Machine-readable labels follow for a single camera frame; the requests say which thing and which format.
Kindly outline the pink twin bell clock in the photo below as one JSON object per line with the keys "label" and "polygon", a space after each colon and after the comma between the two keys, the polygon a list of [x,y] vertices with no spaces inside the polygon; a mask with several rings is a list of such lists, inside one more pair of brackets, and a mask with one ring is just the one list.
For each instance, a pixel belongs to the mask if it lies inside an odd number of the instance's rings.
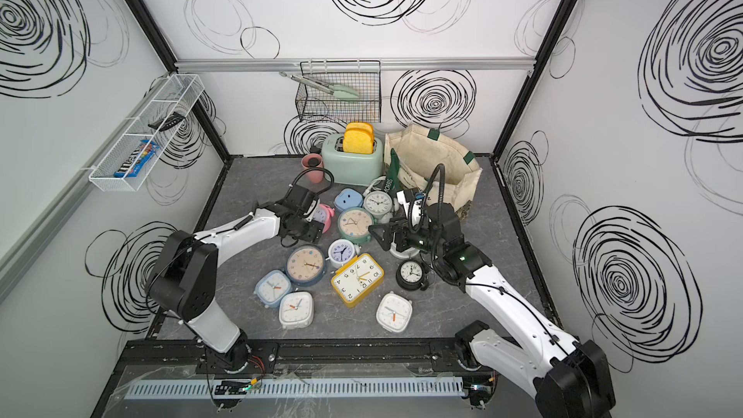
{"label": "pink twin bell clock", "polygon": [[313,213],[313,221],[321,224],[322,233],[326,233],[330,230],[334,217],[334,208],[322,203],[317,205],[317,209],[315,209],[315,213]]}

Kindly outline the blue round beige clock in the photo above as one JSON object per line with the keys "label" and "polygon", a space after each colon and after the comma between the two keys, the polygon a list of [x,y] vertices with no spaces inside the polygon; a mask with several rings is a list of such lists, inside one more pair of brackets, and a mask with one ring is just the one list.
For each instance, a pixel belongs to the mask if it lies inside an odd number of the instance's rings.
{"label": "blue round beige clock", "polygon": [[317,246],[299,247],[286,261],[286,275],[296,286],[313,286],[322,279],[325,272],[325,255]]}

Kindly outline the cream canvas tote bag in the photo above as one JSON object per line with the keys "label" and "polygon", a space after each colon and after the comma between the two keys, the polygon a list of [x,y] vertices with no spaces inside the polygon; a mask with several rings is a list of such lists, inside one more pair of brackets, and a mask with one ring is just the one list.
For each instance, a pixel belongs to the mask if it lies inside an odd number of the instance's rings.
{"label": "cream canvas tote bag", "polygon": [[483,168],[473,152],[440,131],[411,125],[384,138],[384,164],[399,160],[398,178],[404,187],[423,190],[438,164],[445,168],[444,201],[464,220],[472,207]]}

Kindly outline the light blue square clock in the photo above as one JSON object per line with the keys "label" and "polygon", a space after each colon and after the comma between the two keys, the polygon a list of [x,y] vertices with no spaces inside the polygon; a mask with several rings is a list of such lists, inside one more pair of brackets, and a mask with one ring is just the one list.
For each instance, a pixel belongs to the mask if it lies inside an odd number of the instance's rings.
{"label": "light blue square clock", "polygon": [[272,270],[255,285],[253,293],[261,305],[267,309],[280,306],[280,303],[293,290],[292,281],[282,270]]}

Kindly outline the white square clock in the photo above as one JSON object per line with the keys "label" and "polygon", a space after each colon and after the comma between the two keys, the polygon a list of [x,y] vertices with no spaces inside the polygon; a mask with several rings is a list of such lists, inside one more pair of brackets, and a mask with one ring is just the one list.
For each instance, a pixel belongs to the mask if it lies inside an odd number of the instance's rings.
{"label": "white square clock", "polygon": [[382,297],[375,319],[384,330],[401,334],[410,324],[412,311],[413,306],[409,300],[394,292],[389,292]]}
{"label": "white square clock", "polygon": [[292,292],[280,303],[279,319],[282,329],[292,330],[309,327],[315,315],[313,296],[307,291]]}

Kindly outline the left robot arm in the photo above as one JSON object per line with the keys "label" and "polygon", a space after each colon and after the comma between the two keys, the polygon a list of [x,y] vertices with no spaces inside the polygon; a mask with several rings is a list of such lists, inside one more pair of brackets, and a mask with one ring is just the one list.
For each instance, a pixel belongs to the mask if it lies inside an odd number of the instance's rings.
{"label": "left robot arm", "polygon": [[212,230],[177,230],[166,238],[148,276],[146,295],[202,340],[210,360],[227,371],[241,371],[249,363],[248,338],[216,301],[218,269],[277,236],[317,242],[322,226],[313,214],[319,203],[318,193],[293,185],[281,199],[255,203],[247,215]]}

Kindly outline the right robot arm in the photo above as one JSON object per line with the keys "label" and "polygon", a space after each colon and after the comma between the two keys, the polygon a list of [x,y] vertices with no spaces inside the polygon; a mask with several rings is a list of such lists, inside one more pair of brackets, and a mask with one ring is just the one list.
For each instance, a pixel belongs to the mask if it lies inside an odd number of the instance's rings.
{"label": "right robot arm", "polygon": [[443,282],[483,306],[508,332],[472,322],[457,335],[458,356],[468,369],[500,373],[535,402],[544,417],[608,417],[616,404],[607,355],[596,342],[581,342],[539,313],[505,279],[493,261],[464,237],[452,206],[430,205],[418,220],[393,219],[369,228],[379,246],[410,248],[431,258]]}

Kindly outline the silver twin bell clock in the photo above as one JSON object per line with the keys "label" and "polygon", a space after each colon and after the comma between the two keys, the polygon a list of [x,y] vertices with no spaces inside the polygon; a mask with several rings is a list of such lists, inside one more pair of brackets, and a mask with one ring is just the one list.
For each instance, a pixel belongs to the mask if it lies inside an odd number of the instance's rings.
{"label": "silver twin bell clock", "polygon": [[405,249],[399,248],[395,242],[391,244],[389,253],[398,260],[410,260],[418,257],[421,251],[415,246],[407,246]]}

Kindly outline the black twin bell clock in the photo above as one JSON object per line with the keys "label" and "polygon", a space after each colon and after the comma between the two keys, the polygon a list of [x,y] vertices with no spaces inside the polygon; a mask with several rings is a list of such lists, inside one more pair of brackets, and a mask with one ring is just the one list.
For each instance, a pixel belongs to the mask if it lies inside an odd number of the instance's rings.
{"label": "black twin bell clock", "polygon": [[396,272],[396,281],[400,288],[406,291],[425,291],[429,287],[428,271],[417,260],[402,262]]}

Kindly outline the light blue clock back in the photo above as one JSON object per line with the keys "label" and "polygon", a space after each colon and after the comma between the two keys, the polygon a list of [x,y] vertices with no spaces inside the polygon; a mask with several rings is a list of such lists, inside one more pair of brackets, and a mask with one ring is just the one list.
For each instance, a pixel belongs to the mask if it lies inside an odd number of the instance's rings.
{"label": "light blue clock back", "polygon": [[361,193],[354,189],[346,188],[340,191],[334,198],[334,208],[338,213],[342,213],[350,208],[362,207],[364,198]]}

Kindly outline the green round pastel clock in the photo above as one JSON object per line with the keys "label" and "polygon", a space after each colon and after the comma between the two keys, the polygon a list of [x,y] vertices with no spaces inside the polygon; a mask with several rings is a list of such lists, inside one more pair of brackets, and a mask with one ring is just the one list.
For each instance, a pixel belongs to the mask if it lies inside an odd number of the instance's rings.
{"label": "green round pastel clock", "polygon": [[375,217],[362,207],[344,210],[337,221],[340,236],[356,245],[371,241],[369,227],[376,223]]}

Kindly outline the white purple face clock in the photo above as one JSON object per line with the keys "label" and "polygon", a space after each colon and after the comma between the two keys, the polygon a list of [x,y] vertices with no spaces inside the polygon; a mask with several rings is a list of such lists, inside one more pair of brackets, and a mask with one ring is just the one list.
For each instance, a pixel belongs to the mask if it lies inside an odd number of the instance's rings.
{"label": "white purple face clock", "polygon": [[348,239],[337,239],[328,248],[328,260],[335,269],[340,269],[360,254],[360,246]]}

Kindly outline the white twin bell clock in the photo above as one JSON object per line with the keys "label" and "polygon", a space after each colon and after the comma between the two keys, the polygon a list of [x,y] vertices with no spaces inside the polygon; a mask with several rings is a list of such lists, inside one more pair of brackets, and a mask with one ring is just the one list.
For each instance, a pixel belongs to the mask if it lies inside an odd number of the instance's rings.
{"label": "white twin bell clock", "polygon": [[378,224],[387,224],[393,218],[395,203],[385,191],[367,189],[364,193],[363,208],[375,218]]}

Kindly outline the yellow rectangular clock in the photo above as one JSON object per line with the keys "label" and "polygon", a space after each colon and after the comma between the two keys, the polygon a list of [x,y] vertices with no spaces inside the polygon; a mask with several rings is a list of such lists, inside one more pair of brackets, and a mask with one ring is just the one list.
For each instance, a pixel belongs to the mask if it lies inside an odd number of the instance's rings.
{"label": "yellow rectangular clock", "polygon": [[383,282],[385,271],[369,254],[362,254],[340,268],[331,286],[348,308],[356,307]]}

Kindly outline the pink cup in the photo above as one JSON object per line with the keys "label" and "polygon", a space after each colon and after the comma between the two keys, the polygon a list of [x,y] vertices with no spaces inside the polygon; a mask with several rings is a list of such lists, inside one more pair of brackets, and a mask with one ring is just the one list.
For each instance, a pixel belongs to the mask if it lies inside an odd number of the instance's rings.
{"label": "pink cup", "polygon": [[314,184],[320,184],[324,181],[324,173],[321,171],[323,160],[319,154],[311,153],[304,156],[301,164],[304,170],[308,171],[304,175],[308,181]]}

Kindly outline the mint green toaster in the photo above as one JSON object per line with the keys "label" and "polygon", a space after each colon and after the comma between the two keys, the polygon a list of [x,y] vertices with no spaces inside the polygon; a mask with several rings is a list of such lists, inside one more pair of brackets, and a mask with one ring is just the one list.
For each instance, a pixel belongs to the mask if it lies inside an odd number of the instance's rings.
{"label": "mint green toaster", "polygon": [[321,146],[323,168],[329,170],[336,183],[367,186],[383,174],[383,141],[375,139],[371,154],[353,154],[342,150],[342,134],[329,135]]}

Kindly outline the yellow toast slice front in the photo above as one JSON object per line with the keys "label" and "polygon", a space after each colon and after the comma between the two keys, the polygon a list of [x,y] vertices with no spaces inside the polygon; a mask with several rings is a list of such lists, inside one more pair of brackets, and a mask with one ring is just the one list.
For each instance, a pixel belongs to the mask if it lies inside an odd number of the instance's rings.
{"label": "yellow toast slice front", "polygon": [[375,151],[375,137],[366,129],[348,128],[344,132],[342,150],[349,154],[371,155]]}

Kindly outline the yellow toast slice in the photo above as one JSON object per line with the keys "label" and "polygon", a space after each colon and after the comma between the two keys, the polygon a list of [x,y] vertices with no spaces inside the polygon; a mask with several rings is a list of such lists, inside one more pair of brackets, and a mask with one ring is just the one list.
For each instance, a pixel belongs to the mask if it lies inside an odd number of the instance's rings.
{"label": "yellow toast slice", "polygon": [[375,151],[375,137],[366,129],[348,128],[344,132],[342,150],[349,154],[371,155]]}
{"label": "yellow toast slice", "polygon": [[373,126],[369,123],[364,122],[350,122],[348,125],[346,125],[346,129],[349,130],[364,130],[368,132],[373,132]]}

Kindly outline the yellow toast slice back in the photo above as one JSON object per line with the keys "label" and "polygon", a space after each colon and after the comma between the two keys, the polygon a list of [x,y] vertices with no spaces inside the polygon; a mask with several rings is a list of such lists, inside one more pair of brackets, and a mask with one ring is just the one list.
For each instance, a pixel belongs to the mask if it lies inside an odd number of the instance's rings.
{"label": "yellow toast slice back", "polygon": [[373,132],[373,126],[369,123],[364,122],[350,122],[348,125],[346,125],[346,129],[349,130],[364,130],[368,132]]}

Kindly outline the mint green tongs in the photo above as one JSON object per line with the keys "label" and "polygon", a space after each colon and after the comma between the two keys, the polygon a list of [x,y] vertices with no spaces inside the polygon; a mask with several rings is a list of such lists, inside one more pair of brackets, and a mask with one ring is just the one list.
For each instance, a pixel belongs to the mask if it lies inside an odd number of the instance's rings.
{"label": "mint green tongs", "polygon": [[317,89],[318,91],[328,94],[339,101],[360,101],[360,94],[355,89],[342,84],[331,84],[323,81],[315,81],[314,79],[307,79],[307,77],[300,77],[299,75],[290,75],[285,72],[280,72],[279,75],[281,77],[286,77],[287,79],[291,79],[292,81],[306,85],[307,87]]}

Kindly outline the black remote control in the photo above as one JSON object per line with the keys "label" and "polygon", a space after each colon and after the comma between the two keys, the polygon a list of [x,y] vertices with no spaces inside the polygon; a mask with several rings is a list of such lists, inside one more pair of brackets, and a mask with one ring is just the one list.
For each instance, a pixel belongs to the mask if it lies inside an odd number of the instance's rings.
{"label": "black remote control", "polygon": [[150,122],[148,124],[148,127],[152,129],[154,132],[162,133],[162,132],[166,132],[166,131],[169,131],[175,128],[184,120],[185,120],[185,116],[183,114],[179,112],[174,112],[168,116],[165,116],[158,120]]}

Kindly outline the blue candy packet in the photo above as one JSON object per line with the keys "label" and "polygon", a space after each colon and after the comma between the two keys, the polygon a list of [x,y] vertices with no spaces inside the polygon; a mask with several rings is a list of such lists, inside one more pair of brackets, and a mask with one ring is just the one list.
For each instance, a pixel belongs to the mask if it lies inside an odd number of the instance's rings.
{"label": "blue candy packet", "polygon": [[160,145],[152,140],[141,139],[139,144],[123,164],[114,172],[114,178],[137,177],[147,162],[160,150]]}

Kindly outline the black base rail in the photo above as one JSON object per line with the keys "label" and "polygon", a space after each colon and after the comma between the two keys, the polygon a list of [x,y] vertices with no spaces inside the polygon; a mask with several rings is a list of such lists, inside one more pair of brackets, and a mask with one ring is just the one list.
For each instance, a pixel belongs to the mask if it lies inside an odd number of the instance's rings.
{"label": "black base rail", "polygon": [[[276,339],[251,340],[251,352],[240,375],[276,373],[281,369],[327,365],[402,364],[414,371],[474,373],[460,358],[453,338]],[[125,367],[194,367],[197,373],[226,375],[226,363],[195,340],[127,343],[115,369]]]}

